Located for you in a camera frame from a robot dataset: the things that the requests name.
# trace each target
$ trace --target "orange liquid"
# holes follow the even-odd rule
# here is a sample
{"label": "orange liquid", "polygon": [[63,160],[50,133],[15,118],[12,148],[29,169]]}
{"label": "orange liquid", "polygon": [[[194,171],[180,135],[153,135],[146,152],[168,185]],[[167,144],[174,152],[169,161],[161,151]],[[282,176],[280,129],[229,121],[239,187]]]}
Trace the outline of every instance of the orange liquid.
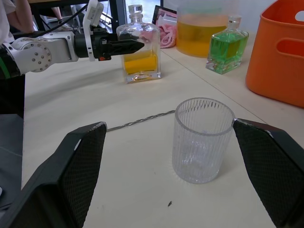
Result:
{"label": "orange liquid", "polygon": [[129,75],[157,69],[157,55],[152,50],[124,55],[123,60],[124,68]]}
{"label": "orange liquid", "polygon": [[177,22],[177,49],[186,55],[207,57],[211,36],[223,31],[226,22],[226,16],[182,16]]}

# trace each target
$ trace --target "green liquid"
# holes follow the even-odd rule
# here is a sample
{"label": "green liquid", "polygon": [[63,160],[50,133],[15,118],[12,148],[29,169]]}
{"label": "green liquid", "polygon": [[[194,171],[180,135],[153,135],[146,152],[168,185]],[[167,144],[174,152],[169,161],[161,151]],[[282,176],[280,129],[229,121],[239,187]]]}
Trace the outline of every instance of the green liquid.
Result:
{"label": "green liquid", "polygon": [[248,34],[238,32],[223,31],[213,35],[206,67],[219,74],[238,67],[247,41]]}

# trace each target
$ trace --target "textured black pad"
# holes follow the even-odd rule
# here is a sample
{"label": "textured black pad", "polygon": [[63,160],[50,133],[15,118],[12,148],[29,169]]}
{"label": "textured black pad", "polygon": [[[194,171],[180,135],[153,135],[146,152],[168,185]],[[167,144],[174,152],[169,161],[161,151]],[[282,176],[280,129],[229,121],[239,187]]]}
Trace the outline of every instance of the textured black pad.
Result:
{"label": "textured black pad", "polygon": [[0,228],[82,228],[97,183],[106,125],[70,132],[29,179]]}
{"label": "textured black pad", "polygon": [[285,227],[303,199],[304,150],[286,132],[266,124],[236,120],[233,128],[250,181],[273,223]]}

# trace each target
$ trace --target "ribbed glass cup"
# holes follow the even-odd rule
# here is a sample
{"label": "ribbed glass cup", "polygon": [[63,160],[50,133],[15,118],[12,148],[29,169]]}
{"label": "ribbed glass cup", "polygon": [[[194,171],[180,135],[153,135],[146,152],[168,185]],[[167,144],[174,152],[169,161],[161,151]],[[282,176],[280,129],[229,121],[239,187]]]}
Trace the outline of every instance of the ribbed glass cup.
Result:
{"label": "ribbed glass cup", "polygon": [[175,111],[172,165],[190,183],[206,183],[219,172],[232,133],[232,110],[209,98],[192,98]]}

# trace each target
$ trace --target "person's arm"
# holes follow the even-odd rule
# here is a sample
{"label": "person's arm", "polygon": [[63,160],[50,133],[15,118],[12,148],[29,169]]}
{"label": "person's arm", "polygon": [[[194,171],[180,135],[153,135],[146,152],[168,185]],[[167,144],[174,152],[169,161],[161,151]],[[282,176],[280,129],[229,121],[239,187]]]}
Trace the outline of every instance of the person's arm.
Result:
{"label": "person's arm", "polygon": [[7,14],[9,24],[25,33],[31,33],[33,29],[33,18],[28,0],[16,0],[16,9]]}

